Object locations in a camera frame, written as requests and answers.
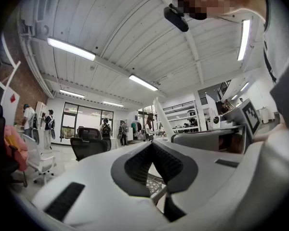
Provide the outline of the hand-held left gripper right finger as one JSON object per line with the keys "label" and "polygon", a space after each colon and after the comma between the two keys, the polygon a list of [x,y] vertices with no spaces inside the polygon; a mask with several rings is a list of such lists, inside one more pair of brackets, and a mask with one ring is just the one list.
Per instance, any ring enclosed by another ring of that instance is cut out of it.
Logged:
{"label": "hand-held left gripper right finger", "polygon": [[173,203],[185,216],[159,230],[229,230],[231,216],[245,195],[255,171],[255,148],[245,154],[201,150],[154,140],[193,159],[198,174],[190,187],[172,195]]}

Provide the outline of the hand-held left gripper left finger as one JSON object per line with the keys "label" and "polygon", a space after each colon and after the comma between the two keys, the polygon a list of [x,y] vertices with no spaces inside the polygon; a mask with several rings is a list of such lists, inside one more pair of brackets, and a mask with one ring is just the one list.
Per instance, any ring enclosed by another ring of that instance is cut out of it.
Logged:
{"label": "hand-held left gripper left finger", "polygon": [[32,204],[45,211],[69,184],[75,182],[84,188],[62,220],[68,227],[81,231],[155,231],[167,225],[169,221],[151,198],[129,196],[111,177],[114,161],[143,145],[145,142],[80,160],[44,185]]}

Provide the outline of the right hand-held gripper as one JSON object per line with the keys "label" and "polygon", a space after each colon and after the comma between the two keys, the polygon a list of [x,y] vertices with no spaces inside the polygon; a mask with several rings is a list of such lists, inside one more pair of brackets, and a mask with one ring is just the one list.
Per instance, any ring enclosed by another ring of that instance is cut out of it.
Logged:
{"label": "right hand-held gripper", "polygon": [[[223,115],[213,118],[213,130],[230,129],[237,135],[241,135],[238,144],[238,153],[244,154],[253,142],[261,121],[250,99],[244,100],[239,106],[229,110]],[[218,151],[219,133],[217,131],[204,131],[196,133],[181,133],[171,137],[171,142],[191,148]]]}

